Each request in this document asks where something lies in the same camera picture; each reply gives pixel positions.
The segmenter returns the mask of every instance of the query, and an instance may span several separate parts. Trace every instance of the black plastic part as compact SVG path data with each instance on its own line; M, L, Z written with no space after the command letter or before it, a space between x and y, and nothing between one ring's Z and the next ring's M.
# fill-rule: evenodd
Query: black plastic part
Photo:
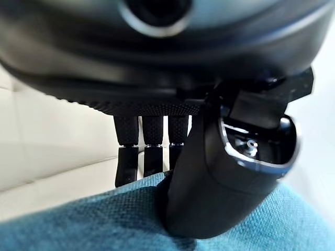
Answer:
M225 4L194 2L196 9L211 6L215 11ZM1 62L24 82L28 77L34 88L67 100L103 104L165 96L183 104L184 94L214 87L218 80L302 72L317 54L333 10L331 0L278 1L230 25L211 15L195 16L184 33L159 40L130 28L118 3L93 3L88 18L80 9L61 11L46 1L0 1ZM132 110L131 104L125 110Z
M184 143L187 138L188 116L169 116L170 143Z
M176 166L177 160L179 158L180 153L182 152L183 145L172 145L169 147L169 163L170 170L173 170Z
M161 172L163 172L163 147L146 147L144 149L144 177Z
M160 145L163 142L163 117L142 117L143 138L146 145Z
M116 117L114 124L117 140L120 145L137 145L138 144L138 117Z
M138 147L120 147L115 187L137 180Z
M144 23L164 27L183 18L189 11L192 0L127 0L126 3Z
M166 225L173 235L211 238L249 215L279 177L246 169L225 152L213 109L193 118L171 180Z

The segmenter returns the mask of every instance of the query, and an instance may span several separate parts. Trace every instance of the blue cloth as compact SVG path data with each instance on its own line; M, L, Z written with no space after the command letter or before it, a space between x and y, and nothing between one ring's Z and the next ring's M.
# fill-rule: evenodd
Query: blue cloth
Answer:
M0 225L0 250L335 250L334 234L280 185L244 222L206 240L173 237L155 199L158 174Z

